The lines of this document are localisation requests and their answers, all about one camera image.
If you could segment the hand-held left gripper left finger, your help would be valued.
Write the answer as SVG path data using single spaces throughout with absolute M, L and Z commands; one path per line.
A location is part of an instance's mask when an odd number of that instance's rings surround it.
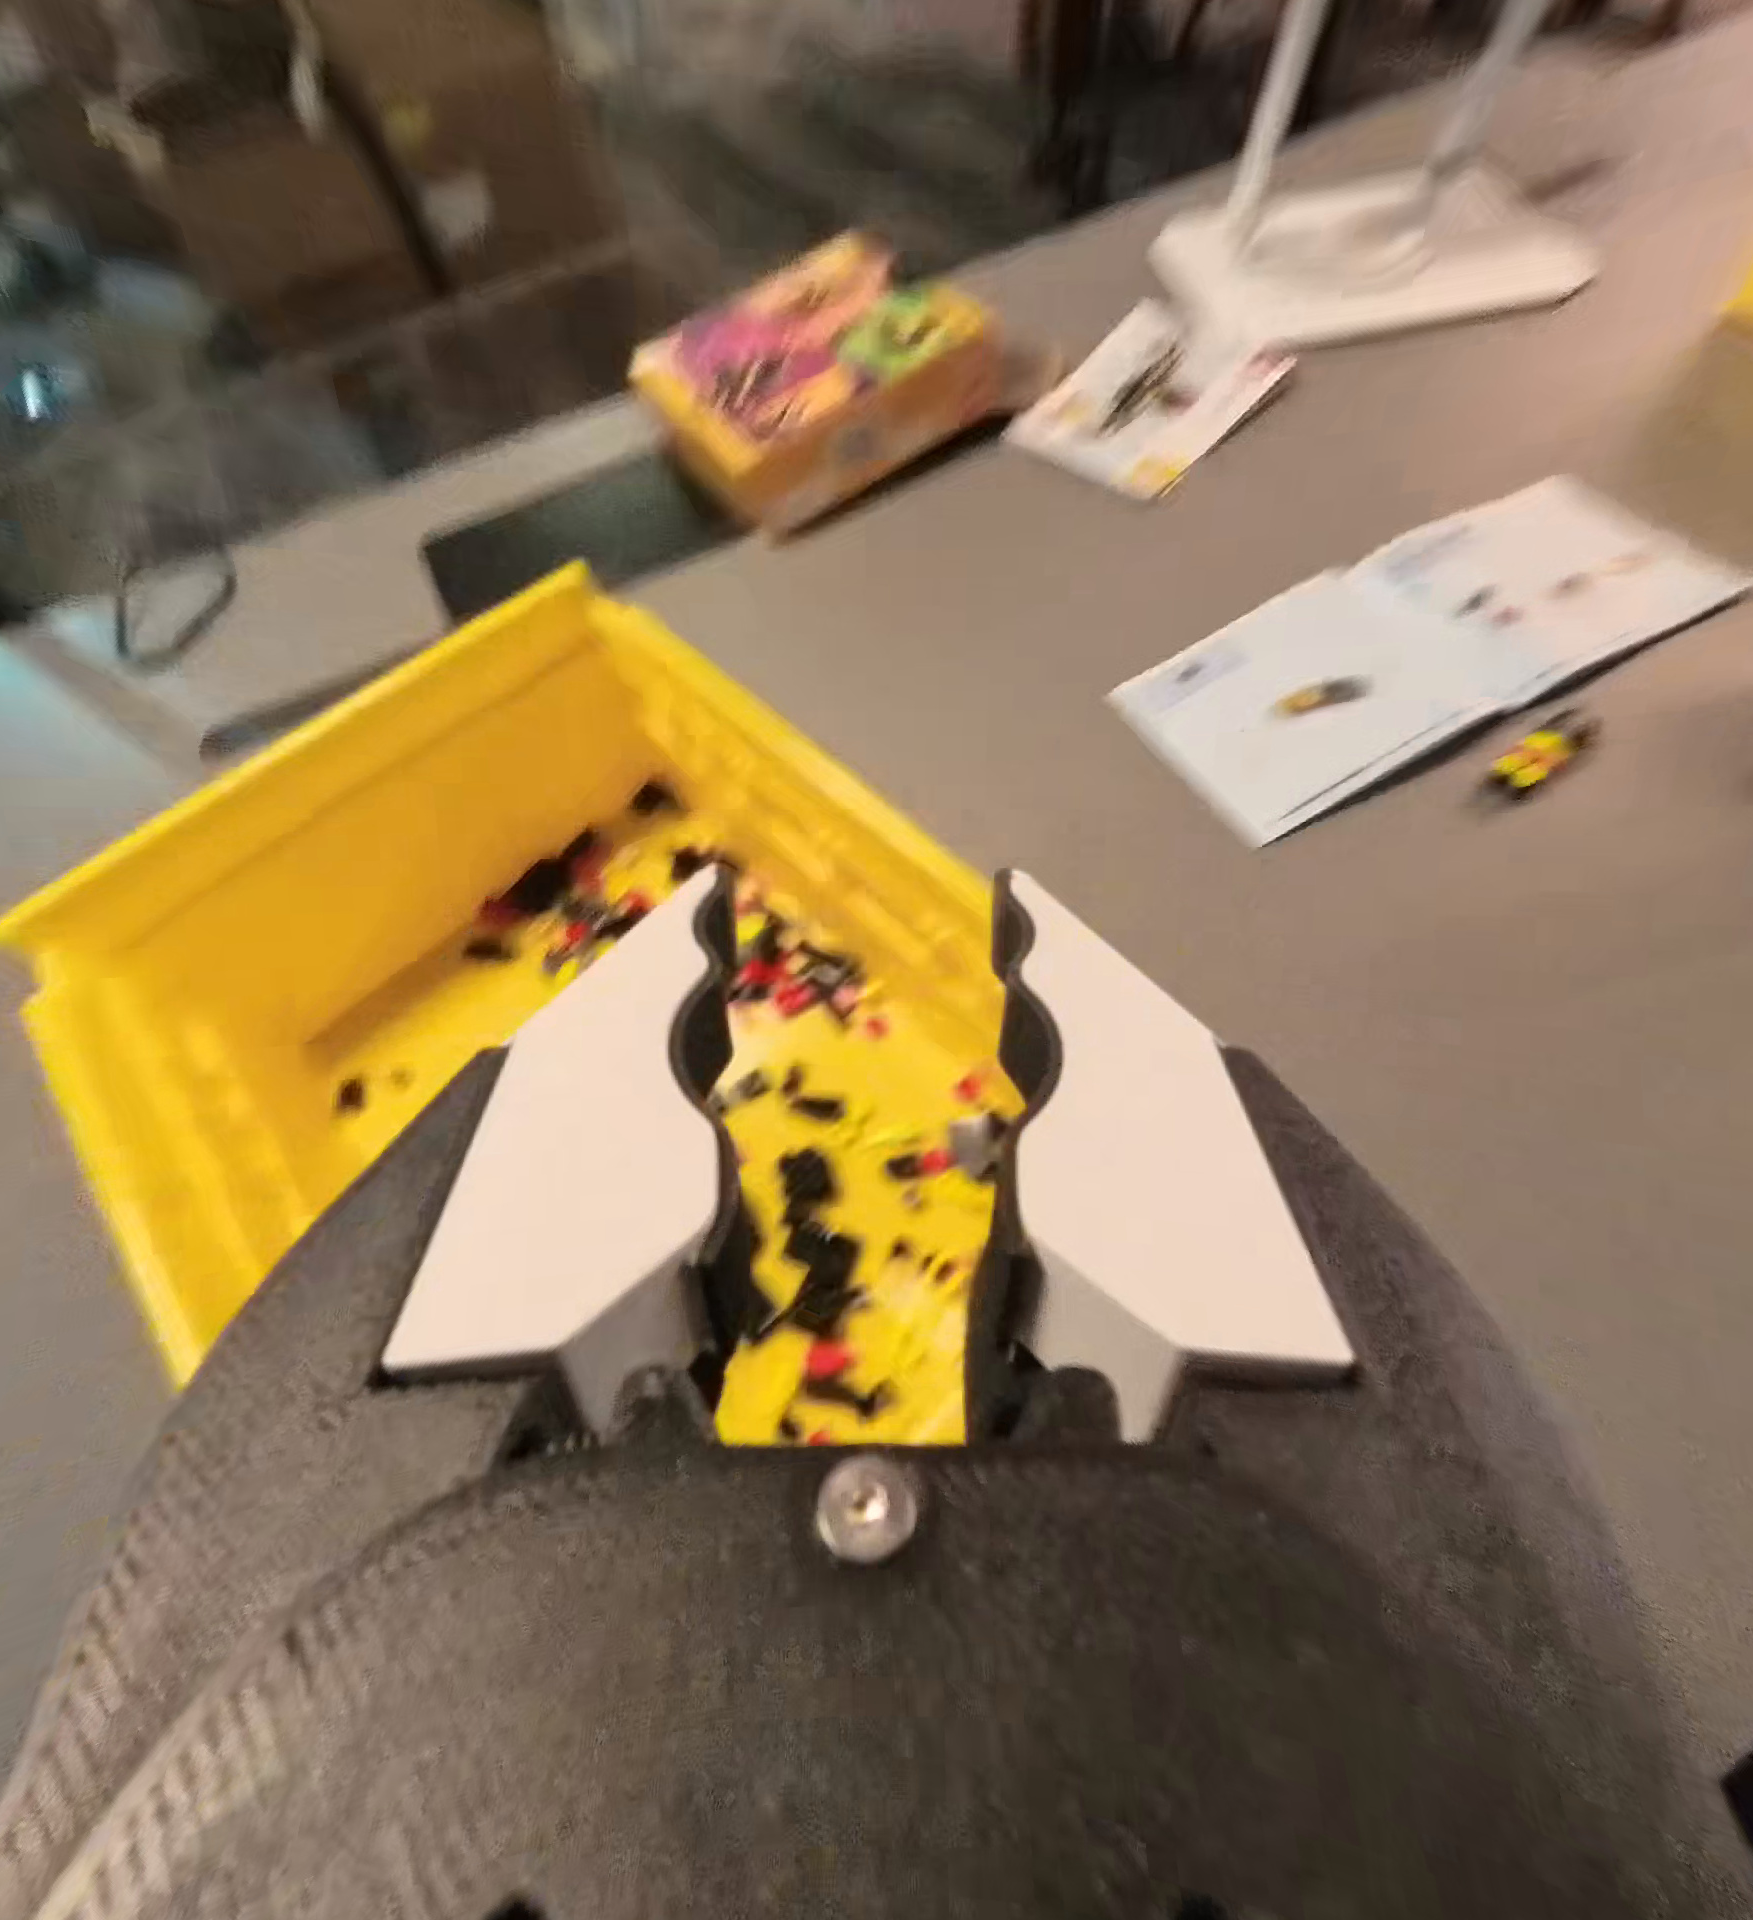
M 694 1268 L 736 1220 L 714 1111 L 735 934 L 731 880 L 704 868 L 503 1046 L 386 1380 L 553 1372 L 604 1437 L 630 1376 L 689 1372 L 711 1345 Z

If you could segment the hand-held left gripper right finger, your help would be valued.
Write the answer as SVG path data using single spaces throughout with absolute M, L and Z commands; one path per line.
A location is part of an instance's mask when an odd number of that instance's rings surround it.
M 1222 1039 L 1025 871 L 994 882 L 998 1066 L 1022 1099 L 998 1218 L 1032 1262 L 1011 1340 L 1095 1376 L 1153 1441 L 1192 1363 L 1343 1385 L 1351 1336 Z

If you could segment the pile of lego pieces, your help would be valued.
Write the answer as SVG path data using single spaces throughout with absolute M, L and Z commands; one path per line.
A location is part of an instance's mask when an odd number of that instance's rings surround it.
M 745 895 L 735 858 L 678 847 L 672 882 L 660 904 L 648 904 L 600 863 L 627 851 L 600 830 L 578 833 L 503 894 L 503 942 L 480 937 L 465 954 L 512 958 L 530 948 L 530 915 L 553 908 L 559 942 L 543 968 L 576 965 L 570 989 L 698 871 L 718 864 L 731 880 L 736 965 L 726 1002 L 735 1056 L 714 1111 L 731 1141 L 736 1220 L 694 1268 L 711 1345 L 689 1372 L 630 1376 L 604 1437 L 583 1430 L 553 1372 L 406 1385 L 381 1372 L 503 1046 L 559 989 L 503 1045 L 475 1052 L 298 1244 L 295 1255 L 308 1259 L 354 1252 L 354 1262 L 332 1266 L 315 1291 L 331 1312 L 325 1332 L 351 1328 L 359 1340 L 354 1389 L 381 1402 L 512 1397 L 526 1429 L 512 1441 L 517 1454 L 604 1444 L 631 1397 L 678 1385 L 726 1444 L 958 1441 L 967 1309 L 1018 1107 L 997 1052 L 984 1066 L 1001 1089 L 961 1092 L 943 1117 L 923 1117 L 904 1099 L 882 1107 L 837 1057 L 862 971 Z

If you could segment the black yellow red lego car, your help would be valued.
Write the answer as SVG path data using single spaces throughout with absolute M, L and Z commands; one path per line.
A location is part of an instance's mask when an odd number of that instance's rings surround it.
M 1602 723 L 1582 709 L 1562 709 L 1532 725 L 1492 760 L 1481 790 L 1496 804 L 1532 803 L 1559 786 L 1602 740 Z

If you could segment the colourful lego box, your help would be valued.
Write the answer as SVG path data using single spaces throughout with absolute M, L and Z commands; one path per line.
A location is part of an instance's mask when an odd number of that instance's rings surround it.
M 990 419 L 1005 321 L 846 230 L 630 356 L 672 457 L 742 525 L 785 538 Z

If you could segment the open instruction booklet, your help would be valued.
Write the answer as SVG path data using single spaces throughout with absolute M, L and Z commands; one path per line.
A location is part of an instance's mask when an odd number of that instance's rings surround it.
M 1250 847 L 1753 595 L 1550 474 L 1281 592 L 1108 698 Z

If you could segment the closed instruction booklet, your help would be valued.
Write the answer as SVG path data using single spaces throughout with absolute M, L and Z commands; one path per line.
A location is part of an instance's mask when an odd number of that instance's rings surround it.
M 1126 500 L 1175 491 L 1190 470 L 1261 413 L 1294 356 L 1138 302 L 1005 442 Z

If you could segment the white stand base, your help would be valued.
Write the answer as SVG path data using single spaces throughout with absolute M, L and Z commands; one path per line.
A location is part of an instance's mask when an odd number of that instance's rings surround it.
M 1287 4 L 1219 208 L 1150 245 L 1162 291 L 1200 326 L 1279 351 L 1378 341 L 1520 315 L 1582 292 L 1600 250 L 1483 163 L 1492 112 L 1545 4 L 1502 4 L 1489 42 L 1414 171 L 1276 191 L 1271 171 L 1320 50 L 1328 4 Z

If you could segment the brown cardboard box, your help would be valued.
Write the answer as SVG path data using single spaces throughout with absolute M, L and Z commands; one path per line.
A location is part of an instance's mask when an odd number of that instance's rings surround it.
M 126 107 L 204 291 L 310 351 L 630 250 L 594 112 L 539 4 L 170 4 Z

